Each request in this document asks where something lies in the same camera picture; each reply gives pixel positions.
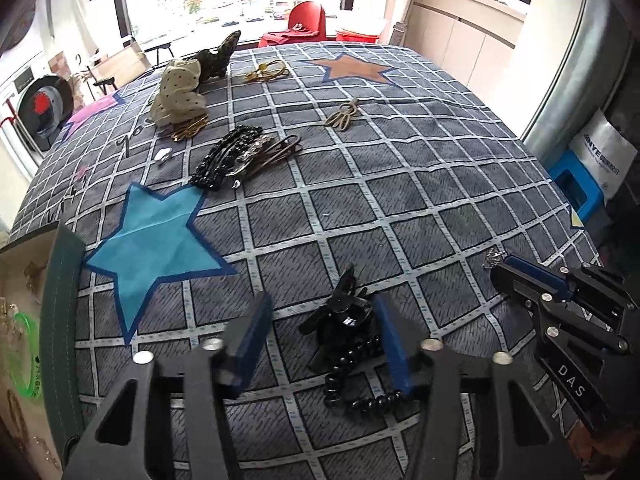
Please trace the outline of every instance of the yellow star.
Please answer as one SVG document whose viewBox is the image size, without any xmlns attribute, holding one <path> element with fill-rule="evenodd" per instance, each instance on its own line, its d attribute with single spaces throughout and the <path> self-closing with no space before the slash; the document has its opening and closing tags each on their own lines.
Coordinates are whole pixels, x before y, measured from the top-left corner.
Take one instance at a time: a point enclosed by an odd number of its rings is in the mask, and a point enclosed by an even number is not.
<svg viewBox="0 0 640 480">
<path fill-rule="evenodd" d="M 385 75 L 385 72 L 395 70 L 392 66 L 378 65 L 349 56 L 340 54 L 335 59 L 313 59 L 308 63 L 323 66 L 325 69 L 323 81 L 335 81 L 345 77 L 361 77 L 368 81 L 395 85 Z"/>
</svg>

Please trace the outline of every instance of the blue star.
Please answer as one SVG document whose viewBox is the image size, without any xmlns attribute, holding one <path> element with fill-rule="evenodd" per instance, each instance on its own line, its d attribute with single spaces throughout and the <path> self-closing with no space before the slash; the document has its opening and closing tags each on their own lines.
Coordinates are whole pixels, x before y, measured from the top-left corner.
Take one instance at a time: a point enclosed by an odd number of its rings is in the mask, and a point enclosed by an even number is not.
<svg viewBox="0 0 640 480">
<path fill-rule="evenodd" d="M 89 269 L 113 278 L 125 344 L 159 283 L 236 274 L 193 225 L 203 200 L 193 186 L 161 196 L 130 184 L 119 227 L 87 259 Z"/>
</svg>

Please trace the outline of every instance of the screw head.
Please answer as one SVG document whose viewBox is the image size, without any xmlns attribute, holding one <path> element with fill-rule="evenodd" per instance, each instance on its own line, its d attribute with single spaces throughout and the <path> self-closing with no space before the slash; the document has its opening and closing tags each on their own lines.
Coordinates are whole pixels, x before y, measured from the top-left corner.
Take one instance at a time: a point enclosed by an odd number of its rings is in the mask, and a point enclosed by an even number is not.
<svg viewBox="0 0 640 480">
<path fill-rule="evenodd" d="M 222 350 L 225 347 L 225 342 L 219 337 L 211 337 L 209 339 L 205 339 L 200 346 L 209 351 Z"/>
<path fill-rule="evenodd" d="M 497 365 L 510 365 L 513 363 L 513 357 L 508 352 L 496 352 L 492 357 L 492 360 Z"/>
<path fill-rule="evenodd" d="M 154 360 L 153 352 L 149 352 L 147 350 L 143 350 L 142 352 L 137 352 L 133 356 L 133 362 L 137 365 L 146 365 Z"/>
<path fill-rule="evenodd" d="M 420 348 L 423 350 L 428 350 L 430 352 L 437 352 L 438 350 L 442 350 L 444 344 L 439 339 L 423 339 L 420 343 Z"/>
</svg>

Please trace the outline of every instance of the yellow hair tie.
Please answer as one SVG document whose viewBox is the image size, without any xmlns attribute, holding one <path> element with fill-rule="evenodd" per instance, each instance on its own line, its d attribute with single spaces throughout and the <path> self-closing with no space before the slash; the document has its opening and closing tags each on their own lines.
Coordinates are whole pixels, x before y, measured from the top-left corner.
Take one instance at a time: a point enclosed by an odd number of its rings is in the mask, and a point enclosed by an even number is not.
<svg viewBox="0 0 640 480">
<path fill-rule="evenodd" d="M 269 67 L 273 64 L 280 63 L 281 67 L 279 70 L 269 70 Z M 289 69 L 287 65 L 285 65 L 284 61 L 280 59 L 274 59 L 268 63 L 260 63 L 258 65 L 258 70 L 253 72 L 249 72 L 244 75 L 244 80 L 247 83 L 251 83 L 252 81 L 265 82 L 271 81 L 272 79 L 276 79 L 281 75 L 289 75 Z"/>
</svg>

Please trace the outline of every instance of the gray checkered fabric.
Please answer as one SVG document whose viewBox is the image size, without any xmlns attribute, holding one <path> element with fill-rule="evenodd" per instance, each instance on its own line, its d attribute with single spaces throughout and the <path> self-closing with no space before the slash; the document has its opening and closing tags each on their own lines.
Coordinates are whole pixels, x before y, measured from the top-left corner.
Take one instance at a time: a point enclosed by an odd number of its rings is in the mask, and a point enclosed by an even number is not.
<svg viewBox="0 0 640 480">
<path fill-rule="evenodd" d="M 343 52 L 394 67 L 386 76 L 397 86 L 361 78 L 324 82 L 324 69 L 305 63 Z M 271 59 L 284 60 L 291 75 L 243 83 L 245 72 Z M 548 174 L 498 117 L 405 48 L 327 42 L 249 50 L 233 56 L 230 73 L 204 87 L 204 131 L 174 143 L 146 126 L 124 158 L 114 140 L 144 124 L 161 73 L 129 84 L 120 91 L 125 105 L 96 114 L 54 147 L 18 214 L 12 239 L 46 222 L 72 175 L 89 166 L 85 188 L 62 219 L 91 251 L 116 228 L 131 182 L 160 193 L 187 184 L 212 145 L 238 124 L 302 138 L 295 158 L 239 189 L 208 193 L 198 213 L 196 227 L 238 275 L 160 285 L 130 346 L 120 333 L 113 282 L 82 270 L 76 367 L 85 419 L 133 353 L 187 352 L 266 290 L 274 300 L 273 330 L 249 391 L 227 407 L 245 478 L 401 478 L 417 407 L 368 418 L 332 414 L 322 404 L 324 376 L 306 367 L 314 338 L 297 330 L 353 262 L 359 282 L 386 290 L 425 335 L 472 355 L 514 354 L 567 432 L 576 416 L 533 360 L 530 318 L 496 293 L 483 254 L 497 246 L 550 267 L 595 262 L 597 255 L 587 235 L 571 230 L 568 205 Z M 360 99 L 361 114 L 348 131 L 322 126 L 352 97 Z M 158 166 L 153 157 L 165 146 L 174 156 Z M 353 373 L 346 396 L 390 389 L 379 360 Z M 174 460 L 178 478 L 187 479 L 183 407 L 182 399 L 172 401 Z M 460 409 L 459 478 L 468 478 L 475 430 L 467 395 Z"/>
</svg>

